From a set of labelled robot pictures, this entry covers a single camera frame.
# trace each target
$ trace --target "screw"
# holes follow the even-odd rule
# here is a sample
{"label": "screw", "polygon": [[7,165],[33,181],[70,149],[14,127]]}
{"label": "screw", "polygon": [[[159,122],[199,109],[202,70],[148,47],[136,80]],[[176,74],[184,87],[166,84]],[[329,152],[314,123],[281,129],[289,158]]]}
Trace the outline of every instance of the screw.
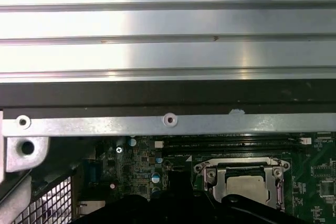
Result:
{"label": "screw", "polygon": [[115,151],[116,151],[117,153],[122,153],[122,147],[117,147],[117,148],[115,149]]}
{"label": "screw", "polygon": [[282,175],[282,171],[279,168],[274,169],[273,173],[277,177],[280,177]]}
{"label": "screw", "polygon": [[208,177],[210,177],[210,178],[215,177],[215,172],[214,171],[208,172]]}

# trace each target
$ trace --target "metal bracket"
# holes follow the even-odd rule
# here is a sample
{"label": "metal bracket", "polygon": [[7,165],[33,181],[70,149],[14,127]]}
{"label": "metal bracket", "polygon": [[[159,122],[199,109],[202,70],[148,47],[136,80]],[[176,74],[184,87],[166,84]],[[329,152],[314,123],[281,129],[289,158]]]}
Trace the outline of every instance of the metal bracket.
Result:
{"label": "metal bracket", "polygon": [[194,172],[198,173],[204,167],[217,166],[220,163],[225,164],[238,164],[238,163],[265,163],[270,166],[283,166],[283,171],[290,168],[290,163],[273,157],[243,157],[243,158],[214,158],[199,163],[194,166]]}
{"label": "metal bracket", "polygon": [[0,223],[10,224],[30,203],[32,181],[29,172],[0,202]]}
{"label": "metal bracket", "polygon": [[0,184],[5,179],[5,140],[2,136],[3,112],[0,111]]}
{"label": "metal bracket", "polygon": [[26,170],[40,165],[49,150],[48,137],[8,137],[6,171]]}

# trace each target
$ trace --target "capacitor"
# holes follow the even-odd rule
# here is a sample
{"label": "capacitor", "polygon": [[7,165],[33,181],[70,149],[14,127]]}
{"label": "capacitor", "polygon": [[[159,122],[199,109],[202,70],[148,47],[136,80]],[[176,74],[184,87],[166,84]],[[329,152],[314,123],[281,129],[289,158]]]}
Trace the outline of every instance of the capacitor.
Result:
{"label": "capacitor", "polygon": [[160,182],[160,174],[159,173],[153,173],[152,174],[152,182],[154,184],[157,184],[158,182]]}
{"label": "capacitor", "polygon": [[128,140],[128,144],[132,147],[136,146],[136,140],[134,138],[131,138]]}

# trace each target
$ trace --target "screw hole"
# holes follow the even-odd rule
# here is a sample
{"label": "screw hole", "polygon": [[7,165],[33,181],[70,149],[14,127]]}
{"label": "screw hole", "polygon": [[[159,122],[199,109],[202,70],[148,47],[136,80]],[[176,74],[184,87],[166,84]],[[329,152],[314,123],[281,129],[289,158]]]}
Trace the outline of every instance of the screw hole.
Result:
{"label": "screw hole", "polygon": [[27,121],[25,119],[20,119],[19,124],[21,126],[25,126],[27,124]]}
{"label": "screw hole", "polygon": [[25,155],[31,155],[34,152],[34,149],[35,149],[34,144],[31,141],[25,141],[21,145],[21,151]]}

